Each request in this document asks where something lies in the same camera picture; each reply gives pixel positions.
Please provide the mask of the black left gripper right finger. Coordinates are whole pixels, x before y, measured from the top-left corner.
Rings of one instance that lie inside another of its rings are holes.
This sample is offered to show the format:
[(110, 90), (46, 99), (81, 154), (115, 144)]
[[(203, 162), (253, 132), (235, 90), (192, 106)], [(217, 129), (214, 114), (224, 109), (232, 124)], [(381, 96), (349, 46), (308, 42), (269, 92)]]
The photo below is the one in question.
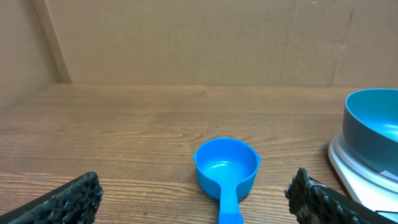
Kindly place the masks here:
[(285, 197), (299, 224), (397, 224), (311, 178), (303, 167), (293, 177)]

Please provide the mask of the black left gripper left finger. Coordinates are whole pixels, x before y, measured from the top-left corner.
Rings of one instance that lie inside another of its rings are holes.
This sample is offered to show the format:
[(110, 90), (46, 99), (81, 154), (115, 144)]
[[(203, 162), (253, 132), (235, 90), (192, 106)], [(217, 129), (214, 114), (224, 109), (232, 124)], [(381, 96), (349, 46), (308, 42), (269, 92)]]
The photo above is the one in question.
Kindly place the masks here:
[(87, 172), (1, 215), (8, 224), (92, 224), (104, 194), (96, 172)]

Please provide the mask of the blue plastic measuring scoop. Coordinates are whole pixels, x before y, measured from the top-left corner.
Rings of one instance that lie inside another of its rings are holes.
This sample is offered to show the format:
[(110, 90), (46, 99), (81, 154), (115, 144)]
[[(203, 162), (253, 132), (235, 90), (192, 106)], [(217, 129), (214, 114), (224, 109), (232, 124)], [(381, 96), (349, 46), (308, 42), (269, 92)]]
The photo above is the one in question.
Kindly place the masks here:
[(203, 143), (193, 160), (200, 187), (220, 203), (218, 223), (243, 224), (239, 199), (252, 189), (262, 158), (242, 140), (215, 138)]

